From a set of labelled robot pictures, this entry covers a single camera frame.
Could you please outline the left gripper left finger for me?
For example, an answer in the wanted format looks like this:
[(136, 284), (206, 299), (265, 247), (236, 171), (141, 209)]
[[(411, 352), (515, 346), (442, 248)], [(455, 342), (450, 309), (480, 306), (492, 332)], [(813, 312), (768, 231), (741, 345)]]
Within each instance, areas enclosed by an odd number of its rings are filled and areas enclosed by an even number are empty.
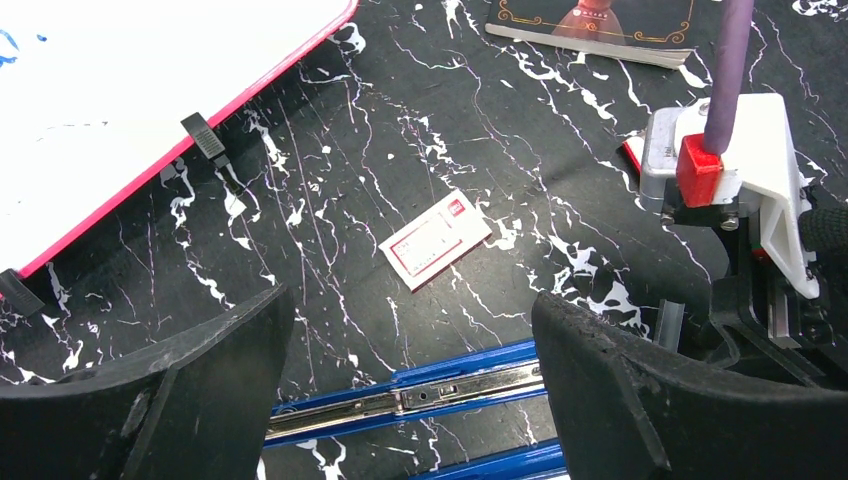
[(291, 338), (277, 286), (122, 358), (1, 390), (5, 479), (251, 479)]

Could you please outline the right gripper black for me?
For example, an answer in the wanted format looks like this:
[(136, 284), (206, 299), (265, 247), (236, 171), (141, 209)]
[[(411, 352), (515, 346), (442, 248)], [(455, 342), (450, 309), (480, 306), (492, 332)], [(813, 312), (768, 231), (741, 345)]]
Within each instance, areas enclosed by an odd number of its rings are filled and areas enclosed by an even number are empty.
[(801, 246), (816, 254), (807, 299), (758, 246), (757, 220), (714, 229), (728, 255), (710, 287), (708, 364), (753, 377), (822, 388), (847, 385), (847, 209), (816, 206), (799, 220)]

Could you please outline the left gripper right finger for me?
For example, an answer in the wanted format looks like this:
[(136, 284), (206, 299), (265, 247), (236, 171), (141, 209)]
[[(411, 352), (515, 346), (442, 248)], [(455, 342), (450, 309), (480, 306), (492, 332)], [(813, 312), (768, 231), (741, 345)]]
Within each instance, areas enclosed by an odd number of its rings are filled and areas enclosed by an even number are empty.
[(574, 479), (843, 479), (847, 395), (716, 368), (542, 293), (532, 332)]

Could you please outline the small red staple box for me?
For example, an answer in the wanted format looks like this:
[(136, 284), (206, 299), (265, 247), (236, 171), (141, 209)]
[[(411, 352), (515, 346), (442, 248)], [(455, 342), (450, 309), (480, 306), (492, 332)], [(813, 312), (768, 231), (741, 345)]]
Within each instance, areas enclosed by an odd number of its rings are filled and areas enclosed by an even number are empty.
[(454, 190), (384, 240), (380, 251), (416, 291), (492, 234), (484, 216)]

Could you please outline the grey staple strip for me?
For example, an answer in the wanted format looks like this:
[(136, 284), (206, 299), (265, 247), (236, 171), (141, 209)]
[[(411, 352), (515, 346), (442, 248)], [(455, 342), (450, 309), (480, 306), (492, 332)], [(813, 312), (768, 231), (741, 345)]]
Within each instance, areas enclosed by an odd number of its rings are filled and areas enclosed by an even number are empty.
[(662, 299), (659, 303), (653, 343), (677, 352), (684, 322), (685, 305)]

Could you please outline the whiteboard with pink frame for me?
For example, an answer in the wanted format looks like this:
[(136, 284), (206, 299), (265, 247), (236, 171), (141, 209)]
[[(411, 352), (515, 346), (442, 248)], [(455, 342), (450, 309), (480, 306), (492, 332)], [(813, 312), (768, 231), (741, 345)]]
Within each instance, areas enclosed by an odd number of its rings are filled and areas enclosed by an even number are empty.
[(1, 297), (339, 30), (353, 1), (5, 1)]

